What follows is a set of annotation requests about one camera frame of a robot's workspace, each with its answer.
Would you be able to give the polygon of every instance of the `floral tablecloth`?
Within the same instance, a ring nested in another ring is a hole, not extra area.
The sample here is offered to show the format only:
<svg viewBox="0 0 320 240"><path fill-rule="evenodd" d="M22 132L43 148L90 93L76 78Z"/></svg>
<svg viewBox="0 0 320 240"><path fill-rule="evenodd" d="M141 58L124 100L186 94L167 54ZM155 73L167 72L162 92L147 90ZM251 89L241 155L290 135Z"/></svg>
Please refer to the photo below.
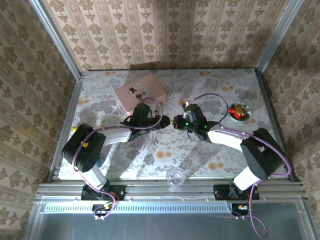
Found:
<svg viewBox="0 0 320 240"><path fill-rule="evenodd" d="M225 126L247 132L263 127L274 135L253 69L92 71L85 75L73 126L81 123L96 128L118 125L127 115L115 89L150 73L167 93L162 106L163 113L170 119L183 114L182 103L204 93L217 93L229 104L243 102L252 110L249 120L239 122L228 116L222 122ZM226 111L222 101L213 96L203 97L196 104L208 121L218 121ZM100 169L109 178L165 178L173 166L184 169L187 178L234 177L247 166L242 152L220 144L191 141L185 131L176 130L173 125L131 142L105 146L101 153L106 160ZM81 179L65 159L58 177Z"/></svg>

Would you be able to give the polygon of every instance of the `aluminum frame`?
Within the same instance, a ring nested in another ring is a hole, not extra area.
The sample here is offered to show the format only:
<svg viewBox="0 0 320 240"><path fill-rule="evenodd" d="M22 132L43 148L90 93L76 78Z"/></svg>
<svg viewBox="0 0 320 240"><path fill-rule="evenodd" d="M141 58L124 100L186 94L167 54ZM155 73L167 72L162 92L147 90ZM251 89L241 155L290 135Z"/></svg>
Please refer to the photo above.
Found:
<svg viewBox="0 0 320 240"><path fill-rule="evenodd" d="M43 23L45 29L49 33L50 37L52 38L55 46L57 47L58 51L62 55L65 63L69 67L71 73L73 74L76 81L80 79L81 72L77 67L71 53L69 52L66 44L62 40L59 31L57 30L54 21L50 17L46 7L43 5L41 0L30 0L34 10L38 14L41 22Z"/></svg>
<svg viewBox="0 0 320 240"><path fill-rule="evenodd" d="M271 60L272 56L274 55L276 49L278 48L279 44L281 43L284 35L286 34L290 24L292 23L293 19L295 18L297 12L299 11L302 3L304 0L290 0L288 5L286 6L279 23L277 24L269 42L267 43L263 54L256 65L256 68L263 72L269 61Z"/></svg>
<svg viewBox="0 0 320 240"><path fill-rule="evenodd" d="M232 202L247 202L215 200L213 185L228 184L229 181L230 179L226 178L187 179L180 187L170 187L166 180L115 179L111 183L127 186L125 199L118 204L118 214L136 213L138 208L140 211L138 213L142 214L203 212L215 214L228 213ZM38 239L44 214L89 214L93 204L105 203L105 201L81 201L83 186L83 181L40 184L24 239ZM254 203L296 203L307 239L318 239L306 208L308 195L301 182L291 182L288 179L268 179L260 183L257 189L260 200L254 200Z"/></svg>
<svg viewBox="0 0 320 240"><path fill-rule="evenodd" d="M63 122L63 126L61 129L60 137L58 140L58 143L56 145L56 149L54 152L52 164L50 167L50 172L47 177L47 183L50 183L54 177L55 171L57 166L60 166L63 157L61 155L62 149L64 148L64 145L68 142L70 130L72 127L72 122L74 119L74 115L76 112L79 96L82 90L83 86L83 78L85 75L82 75L81 78L75 82L74 88L73 88L73 93L70 99L69 107L65 115L65 119Z"/></svg>
<svg viewBox="0 0 320 240"><path fill-rule="evenodd" d="M271 93L269 90L269 86L265 81L264 74L259 71L257 68L255 69L255 75L257 77L257 82L259 84L263 102L267 111L267 114L270 119L270 123L274 132L274 137L276 142L282 148L282 150L286 153L287 152L287 143L284 137L284 134L281 130L280 123L278 121L277 113L274 107L274 104L271 101ZM300 181L294 174L295 166L293 165L291 159L288 159L290 166L292 168L292 173L288 176L290 181Z"/></svg>

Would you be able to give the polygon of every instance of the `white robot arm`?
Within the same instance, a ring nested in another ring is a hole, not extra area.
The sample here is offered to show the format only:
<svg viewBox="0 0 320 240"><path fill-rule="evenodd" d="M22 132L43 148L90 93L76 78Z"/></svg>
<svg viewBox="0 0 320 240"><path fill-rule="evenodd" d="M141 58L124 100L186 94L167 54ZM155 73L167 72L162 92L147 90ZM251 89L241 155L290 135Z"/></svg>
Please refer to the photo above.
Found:
<svg viewBox="0 0 320 240"><path fill-rule="evenodd" d="M283 164L276 152L247 134L229 128L226 130L218 122L207 121L198 105L188 104L183 110L184 115L173 118L175 129L195 133L201 141L222 144L243 152L248 166L229 183L231 196L238 196L259 180L266 180ZM252 136L264 140L284 155L266 129L259 128Z"/></svg>
<svg viewBox="0 0 320 240"><path fill-rule="evenodd" d="M81 144L83 145L76 156L74 166L77 167L87 184L97 190L105 188L109 184L109 181L96 164L101 156L102 147L115 143L129 142L150 131L164 129L170 124L170 119L165 115L162 116L161 120L159 115L152 117L150 106L145 103L139 103L135 107L132 116L127 117L121 124L126 127L108 127L106 130L92 134L93 127L83 123L76 129L62 150L62 156L72 164L76 151ZM83 140L89 134L92 135L83 143Z"/></svg>

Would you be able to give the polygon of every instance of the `pink box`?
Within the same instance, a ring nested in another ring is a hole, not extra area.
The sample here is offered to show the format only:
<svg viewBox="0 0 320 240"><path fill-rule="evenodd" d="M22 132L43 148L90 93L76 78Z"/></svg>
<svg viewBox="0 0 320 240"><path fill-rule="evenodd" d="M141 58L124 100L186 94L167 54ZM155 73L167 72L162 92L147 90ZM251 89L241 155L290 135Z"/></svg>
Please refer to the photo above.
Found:
<svg viewBox="0 0 320 240"><path fill-rule="evenodd" d="M152 98L159 103L166 102L166 91L152 74L119 87L115 94L128 115L133 113L140 99ZM146 100L145 103L153 104L153 101Z"/></svg>

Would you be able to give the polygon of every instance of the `transparent cup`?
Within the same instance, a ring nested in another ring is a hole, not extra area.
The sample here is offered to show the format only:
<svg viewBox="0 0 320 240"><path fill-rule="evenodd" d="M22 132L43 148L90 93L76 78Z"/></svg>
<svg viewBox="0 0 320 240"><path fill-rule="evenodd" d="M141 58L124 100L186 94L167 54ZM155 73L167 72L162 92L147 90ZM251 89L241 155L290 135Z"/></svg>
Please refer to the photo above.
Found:
<svg viewBox="0 0 320 240"><path fill-rule="evenodd" d="M186 180L185 171L180 167L171 167L166 172L166 180L172 187L181 186Z"/></svg>
<svg viewBox="0 0 320 240"><path fill-rule="evenodd" d="M96 164L100 168L105 163L105 161L105 157L100 153L99 159L98 161L96 161Z"/></svg>

